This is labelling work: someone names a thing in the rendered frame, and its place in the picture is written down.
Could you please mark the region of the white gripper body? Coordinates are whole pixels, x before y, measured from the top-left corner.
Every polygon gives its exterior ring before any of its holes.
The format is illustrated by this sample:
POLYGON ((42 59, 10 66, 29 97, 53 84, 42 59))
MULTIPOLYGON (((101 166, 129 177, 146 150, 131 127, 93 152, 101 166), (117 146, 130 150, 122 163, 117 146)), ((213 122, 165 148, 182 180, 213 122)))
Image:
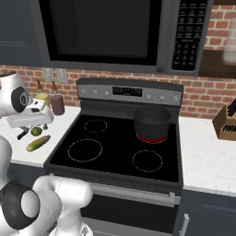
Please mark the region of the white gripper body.
POLYGON ((38 108, 30 108, 22 113, 8 116, 7 121, 12 128, 23 127, 29 125, 50 124, 54 117, 48 106, 45 106, 42 111, 38 108))

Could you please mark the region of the green cucumber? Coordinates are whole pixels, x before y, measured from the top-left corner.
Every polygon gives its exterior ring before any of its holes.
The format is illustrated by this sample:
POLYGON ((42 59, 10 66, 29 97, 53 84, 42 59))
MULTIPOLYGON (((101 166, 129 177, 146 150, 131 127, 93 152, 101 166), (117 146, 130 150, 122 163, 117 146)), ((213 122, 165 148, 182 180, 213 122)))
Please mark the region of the green cucumber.
POLYGON ((26 150, 28 152, 32 152, 40 147, 42 147, 44 144, 46 144, 50 140, 50 136, 42 136, 31 143, 29 143, 26 147, 26 150))

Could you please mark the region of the dark grey pot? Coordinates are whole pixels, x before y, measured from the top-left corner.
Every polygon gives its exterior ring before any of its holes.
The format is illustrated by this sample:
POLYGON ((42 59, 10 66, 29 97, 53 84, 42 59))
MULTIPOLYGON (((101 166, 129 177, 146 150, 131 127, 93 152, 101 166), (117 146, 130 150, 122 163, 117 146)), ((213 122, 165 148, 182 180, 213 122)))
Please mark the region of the dark grey pot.
POLYGON ((134 112, 136 133, 145 139, 163 138, 169 130, 171 113, 158 105, 142 105, 134 112))

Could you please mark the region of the dark maroon jar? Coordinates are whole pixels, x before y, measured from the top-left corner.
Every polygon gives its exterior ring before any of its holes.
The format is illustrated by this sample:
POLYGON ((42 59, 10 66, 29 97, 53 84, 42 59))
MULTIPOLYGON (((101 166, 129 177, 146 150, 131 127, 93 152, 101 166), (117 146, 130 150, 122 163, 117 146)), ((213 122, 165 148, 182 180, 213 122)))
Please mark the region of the dark maroon jar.
POLYGON ((63 115, 65 113, 65 105, 63 96, 58 92, 55 83, 52 82, 52 93, 50 96, 50 103, 54 115, 63 115))

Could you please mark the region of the yellow oil bottle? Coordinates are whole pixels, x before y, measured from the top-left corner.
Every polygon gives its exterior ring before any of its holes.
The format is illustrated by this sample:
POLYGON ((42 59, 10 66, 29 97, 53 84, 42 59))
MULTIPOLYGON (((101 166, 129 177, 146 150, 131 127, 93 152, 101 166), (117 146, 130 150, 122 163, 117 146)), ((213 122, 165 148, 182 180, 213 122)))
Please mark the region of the yellow oil bottle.
POLYGON ((40 81, 37 81, 37 88, 36 88, 36 95, 35 95, 36 99, 39 100, 44 100, 44 103, 49 106, 50 102, 49 102, 49 95, 47 93, 44 92, 43 87, 41 85, 40 81))

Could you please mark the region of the dark grey lower cupboard front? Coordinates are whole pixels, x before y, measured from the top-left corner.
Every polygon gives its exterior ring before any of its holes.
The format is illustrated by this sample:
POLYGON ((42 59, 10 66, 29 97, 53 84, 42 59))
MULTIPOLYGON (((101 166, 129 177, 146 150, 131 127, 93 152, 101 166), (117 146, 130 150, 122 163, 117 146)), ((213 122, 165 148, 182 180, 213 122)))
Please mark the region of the dark grey lower cupboard front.
POLYGON ((46 174, 44 168, 29 165, 11 163, 7 171, 10 181, 17 181, 28 187, 32 187, 35 181, 46 174))

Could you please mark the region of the black and steel stove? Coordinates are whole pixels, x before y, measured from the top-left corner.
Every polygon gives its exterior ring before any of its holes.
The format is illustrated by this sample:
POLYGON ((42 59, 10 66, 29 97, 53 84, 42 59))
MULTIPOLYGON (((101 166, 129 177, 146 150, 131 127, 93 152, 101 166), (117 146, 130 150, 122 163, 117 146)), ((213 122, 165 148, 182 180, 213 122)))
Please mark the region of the black and steel stove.
POLYGON ((81 111, 51 156, 46 172, 86 181, 181 197, 183 169, 179 111, 183 86, 171 83, 80 78, 77 96, 81 111), (134 112, 142 105, 158 105, 171 113, 168 133, 159 139, 140 137, 134 112))

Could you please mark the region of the dark grey upper cupboard door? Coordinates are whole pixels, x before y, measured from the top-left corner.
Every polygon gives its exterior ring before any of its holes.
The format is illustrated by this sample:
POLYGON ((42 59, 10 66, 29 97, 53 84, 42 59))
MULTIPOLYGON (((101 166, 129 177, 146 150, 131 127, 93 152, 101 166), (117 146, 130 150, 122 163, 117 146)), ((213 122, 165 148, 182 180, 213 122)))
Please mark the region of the dark grey upper cupboard door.
POLYGON ((0 65, 41 66, 30 0, 0 0, 0 65))

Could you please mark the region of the dark grey cupboard door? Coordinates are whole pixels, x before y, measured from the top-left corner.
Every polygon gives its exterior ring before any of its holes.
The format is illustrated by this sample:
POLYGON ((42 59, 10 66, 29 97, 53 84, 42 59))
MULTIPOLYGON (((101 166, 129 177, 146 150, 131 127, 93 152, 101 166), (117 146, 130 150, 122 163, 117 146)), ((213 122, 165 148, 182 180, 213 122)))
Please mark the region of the dark grey cupboard door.
POLYGON ((41 66, 30 0, 0 0, 0 65, 41 66))
POLYGON ((183 190, 172 236, 180 236, 184 214, 185 236, 236 236, 236 197, 183 190))

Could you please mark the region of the black oven door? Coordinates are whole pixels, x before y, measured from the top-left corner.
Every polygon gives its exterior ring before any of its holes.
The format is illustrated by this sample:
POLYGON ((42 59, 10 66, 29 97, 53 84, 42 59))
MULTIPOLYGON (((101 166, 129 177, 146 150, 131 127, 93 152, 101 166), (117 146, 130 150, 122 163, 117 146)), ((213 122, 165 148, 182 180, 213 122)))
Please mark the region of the black oven door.
POLYGON ((178 207, 94 195, 81 215, 94 236, 172 236, 178 207))

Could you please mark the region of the steel microwave oven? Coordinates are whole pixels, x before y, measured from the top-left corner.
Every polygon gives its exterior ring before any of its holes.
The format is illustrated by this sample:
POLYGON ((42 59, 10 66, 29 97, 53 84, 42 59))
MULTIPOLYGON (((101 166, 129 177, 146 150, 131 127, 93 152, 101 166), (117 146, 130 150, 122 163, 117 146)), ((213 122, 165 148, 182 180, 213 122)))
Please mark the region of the steel microwave oven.
POLYGON ((44 67, 196 76, 214 0, 30 0, 44 67))

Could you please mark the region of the dark wooden shelf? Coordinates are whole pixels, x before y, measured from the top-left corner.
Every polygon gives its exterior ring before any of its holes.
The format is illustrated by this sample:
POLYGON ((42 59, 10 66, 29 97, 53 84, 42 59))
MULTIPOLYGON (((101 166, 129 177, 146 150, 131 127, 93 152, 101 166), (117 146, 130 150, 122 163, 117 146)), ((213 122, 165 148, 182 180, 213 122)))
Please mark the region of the dark wooden shelf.
POLYGON ((199 76, 236 79, 236 65, 226 65, 222 60, 230 21, 233 18, 236 18, 236 0, 214 0, 199 76))

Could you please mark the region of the wooden knife block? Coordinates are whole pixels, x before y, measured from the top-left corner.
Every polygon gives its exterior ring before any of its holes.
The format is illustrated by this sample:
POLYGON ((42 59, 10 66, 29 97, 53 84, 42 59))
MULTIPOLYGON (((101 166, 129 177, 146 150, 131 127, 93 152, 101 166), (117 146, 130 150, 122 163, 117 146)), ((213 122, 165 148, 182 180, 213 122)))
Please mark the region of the wooden knife block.
POLYGON ((219 111, 212 123, 218 139, 236 141, 236 98, 219 111))

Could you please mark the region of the dark grey lower cupboard door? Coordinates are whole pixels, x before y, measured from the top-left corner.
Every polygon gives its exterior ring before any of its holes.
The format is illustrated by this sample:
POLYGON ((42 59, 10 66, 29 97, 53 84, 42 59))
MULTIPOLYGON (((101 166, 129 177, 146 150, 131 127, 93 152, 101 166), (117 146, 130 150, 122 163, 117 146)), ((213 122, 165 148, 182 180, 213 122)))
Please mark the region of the dark grey lower cupboard door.
POLYGON ((180 236, 184 214, 185 236, 236 236, 236 197, 183 190, 172 236, 180 236))

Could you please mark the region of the translucent glass jar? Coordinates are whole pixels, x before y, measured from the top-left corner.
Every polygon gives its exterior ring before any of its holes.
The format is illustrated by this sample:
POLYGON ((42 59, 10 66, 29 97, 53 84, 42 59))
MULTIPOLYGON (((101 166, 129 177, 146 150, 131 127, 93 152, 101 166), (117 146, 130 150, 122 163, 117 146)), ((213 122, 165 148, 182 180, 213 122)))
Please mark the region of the translucent glass jar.
POLYGON ((226 65, 236 65, 236 27, 231 26, 224 46, 222 61, 226 65))

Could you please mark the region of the grey wall outlet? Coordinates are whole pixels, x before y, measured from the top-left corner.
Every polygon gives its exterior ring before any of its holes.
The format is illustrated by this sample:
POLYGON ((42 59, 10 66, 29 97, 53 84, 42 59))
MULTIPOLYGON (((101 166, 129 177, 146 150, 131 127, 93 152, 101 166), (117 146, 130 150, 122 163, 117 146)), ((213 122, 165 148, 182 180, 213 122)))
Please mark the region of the grey wall outlet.
POLYGON ((44 67, 42 69, 45 82, 51 83, 53 81, 53 70, 51 68, 44 67))
POLYGON ((57 82, 66 84, 68 82, 66 70, 62 68, 56 68, 55 69, 56 75, 57 75, 57 82))

